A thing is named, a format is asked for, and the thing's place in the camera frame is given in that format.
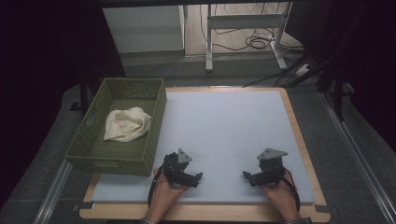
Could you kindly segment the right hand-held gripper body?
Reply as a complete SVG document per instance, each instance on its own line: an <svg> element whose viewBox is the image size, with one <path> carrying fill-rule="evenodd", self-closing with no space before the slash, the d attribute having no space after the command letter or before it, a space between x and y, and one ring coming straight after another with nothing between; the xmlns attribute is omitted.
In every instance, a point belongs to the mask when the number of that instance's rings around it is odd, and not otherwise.
<svg viewBox="0 0 396 224"><path fill-rule="evenodd" d="M282 158L287 156L288 152L273 148L266 148L264 152L257 156L261 172L255 174L255 178L262 178L264 185L277 185L286 173L283 166Z"/></svg>

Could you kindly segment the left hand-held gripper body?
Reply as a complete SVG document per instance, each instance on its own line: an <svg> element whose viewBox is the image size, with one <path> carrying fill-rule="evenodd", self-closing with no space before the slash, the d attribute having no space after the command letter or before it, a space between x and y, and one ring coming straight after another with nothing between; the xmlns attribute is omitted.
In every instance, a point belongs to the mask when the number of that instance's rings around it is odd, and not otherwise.
<svg viewBox="0 0 396 224"><path fill-rule="evenodd" d="M182 180L189 180L184 172L192 158L181 148L178 152L168 154L163 159L163 174L172 184L179 184Z"/></svg>

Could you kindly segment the green woven basket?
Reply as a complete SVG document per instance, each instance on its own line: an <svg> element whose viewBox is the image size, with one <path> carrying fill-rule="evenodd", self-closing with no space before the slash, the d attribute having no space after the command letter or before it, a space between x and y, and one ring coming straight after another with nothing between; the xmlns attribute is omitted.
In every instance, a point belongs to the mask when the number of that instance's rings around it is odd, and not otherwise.
<svg viewBox="0 0 396 224"><path fill-rule="evenodd" d="M107 78L94 96L88 111L64 154L82 172L100 174L151 174L166 106L161 78ZM140 107L152 116L143 136L128 142L106 140L106 118L113 110Z"/></svg>

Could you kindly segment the cream printed cloth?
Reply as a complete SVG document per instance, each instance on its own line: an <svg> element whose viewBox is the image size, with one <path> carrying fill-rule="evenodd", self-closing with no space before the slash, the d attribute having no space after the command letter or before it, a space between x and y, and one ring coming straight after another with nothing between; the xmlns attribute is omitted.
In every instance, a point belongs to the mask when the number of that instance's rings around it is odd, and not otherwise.
<svg viewBox="0 0 396 224"><path fill-rule="evenodd" d="M104 140L127 143L145 135L151 126L152 116L140 107L113 110L106 118Z"/></svg>

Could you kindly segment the person's right hand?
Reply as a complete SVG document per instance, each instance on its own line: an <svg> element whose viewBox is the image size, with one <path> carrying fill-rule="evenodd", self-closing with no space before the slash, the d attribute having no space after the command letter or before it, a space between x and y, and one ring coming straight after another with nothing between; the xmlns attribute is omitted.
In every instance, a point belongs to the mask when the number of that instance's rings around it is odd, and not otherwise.
<svg viewBox="0 0 396 224"><path fill-rule="evenodd" d="M284 221L296 221L302 218L298 212L292 191L284 181L280 181L274 187L262 185L260 189Z"/></svg>

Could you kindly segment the person's left hand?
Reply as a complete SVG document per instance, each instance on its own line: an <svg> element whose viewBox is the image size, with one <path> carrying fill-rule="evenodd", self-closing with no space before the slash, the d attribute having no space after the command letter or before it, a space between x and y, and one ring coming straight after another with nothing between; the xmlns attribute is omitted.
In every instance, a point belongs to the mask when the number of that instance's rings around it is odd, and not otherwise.
<svg viewBox="0 0 396 224"><path fill-rule="evenodd" d="M178 198L189 189L187 186L174 187L159 169L155 169L154 174L158 179L154 185L151 203L143 217L149 224L159 224Z"/></svg>

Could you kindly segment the light blue foam mat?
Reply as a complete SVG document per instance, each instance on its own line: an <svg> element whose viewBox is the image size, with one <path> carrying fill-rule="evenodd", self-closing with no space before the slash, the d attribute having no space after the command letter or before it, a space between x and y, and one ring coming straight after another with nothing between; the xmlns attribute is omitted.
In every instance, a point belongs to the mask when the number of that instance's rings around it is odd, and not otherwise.
<svg viewBox="0 0 396 224"><path fill-rule="evenodd" d="M264 203L260 189L243 173L260 171L257 156L267 148L288 153L283 164L293 174L301 202L315 201L280 91L169 92L154 165L180 148L192 157L186 172L203 175L180 203Z"/></svg>

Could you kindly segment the black metal stand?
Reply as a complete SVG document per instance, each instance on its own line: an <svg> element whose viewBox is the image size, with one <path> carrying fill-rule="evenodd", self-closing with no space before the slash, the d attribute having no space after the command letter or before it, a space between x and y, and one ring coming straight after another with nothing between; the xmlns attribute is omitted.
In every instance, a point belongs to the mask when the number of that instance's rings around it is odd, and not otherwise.
<svg viewBox="0 0 396 224"><path fill-rule="evenodd" d="M344 74L342 66L342 51L336 49L332 56L322 64L323 74L319 78L316 87L319 91L328 91L330 87L333 87L332 93L332 110L336 117L341 121L344 121L342 113L342 100L344 96L350 96L350 93L344 92Z"/></svg>
<svg viewBox="0 0 396 224"><path fill-rule="evenodd" d="M88 77L82 74L79 77L79 96L80 96L80 103L74 102L70 110L71 111L81 111L82 114L85 114L88 110L89 103L88 103L88 91L94 93L95 91L95 84L92 77Z"/></svg>

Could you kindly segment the white power strip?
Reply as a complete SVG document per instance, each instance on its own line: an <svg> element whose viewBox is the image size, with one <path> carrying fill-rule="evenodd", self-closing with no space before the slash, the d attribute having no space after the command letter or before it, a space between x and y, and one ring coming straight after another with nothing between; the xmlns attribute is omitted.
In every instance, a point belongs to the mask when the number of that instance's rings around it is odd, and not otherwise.
<svg viewBox="0 0 396 224"><path fill-rule="evenodd" d="M310 69L312 68L311 64L305 63L303 66L301 66L296 72L295 76L300 77L307 73Z"/></svg>

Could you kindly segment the white cabinet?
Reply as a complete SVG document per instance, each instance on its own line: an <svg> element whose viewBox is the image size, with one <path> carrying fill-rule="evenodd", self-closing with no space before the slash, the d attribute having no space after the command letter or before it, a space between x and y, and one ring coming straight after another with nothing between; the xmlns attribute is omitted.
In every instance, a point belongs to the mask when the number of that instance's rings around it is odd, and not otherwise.
<svg viewBox="0 0 396 224"><path fill-rule="evenodd" d="M118 53L184 49L183 6L104 8Z"/></svg>

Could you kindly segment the aluminium rail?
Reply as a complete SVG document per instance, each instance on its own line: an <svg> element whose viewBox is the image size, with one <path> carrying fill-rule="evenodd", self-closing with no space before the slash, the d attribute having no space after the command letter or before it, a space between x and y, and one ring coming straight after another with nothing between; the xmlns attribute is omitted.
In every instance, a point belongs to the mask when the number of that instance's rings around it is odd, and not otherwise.
<svg viewBox="0 0 396 224"><path fill-rule="evenodd" d="M389 197L383 185L375 176L375 173L373 172L369 163L364 158L361 149L351 135L348 127L343 121L339 119L339 117L333 111L333 104L331 98L323 92L320 92L318 96L325 104L325 107L330 115L332 122L334 123L337 131L340 133L343 141L345 142L348 152L351 154L353 161L357 165L357 168L360 171L364 182L366 183L368 189L371 191L386 221L388 222L388 224L396 224L396 206Z"/></svg>
<svg viewBox="0 0 396 224"><path fill-rule="evenodd" d="M58 200L64 190L67 178L70 175L72 165L63 160L60 167L49 186L46 196L40 205L33 224L49 224L54 209L57 205Z"/></svg>

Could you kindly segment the white metal desk frame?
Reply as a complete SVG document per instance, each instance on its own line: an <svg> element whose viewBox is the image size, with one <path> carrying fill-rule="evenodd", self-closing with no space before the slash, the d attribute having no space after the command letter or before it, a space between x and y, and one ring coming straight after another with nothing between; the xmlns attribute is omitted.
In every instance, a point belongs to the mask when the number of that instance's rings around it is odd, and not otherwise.
<svg viewBox="0 0 396 224"><path fill-rule="evenodd" d="M212 31L216 29L255 29L255 28L274 28L276 34L270 39L270 47L276 58L277 64L281 70L288 67L280 52L280 40L283 35L286 22L290 13L292 2L286 4L285 9L279 13L261 14L261 15L211 15L211 6L207 6L207 24L206 24L206 52L205 52L205 70L213 71L213 51L212 51Z"/></svg>

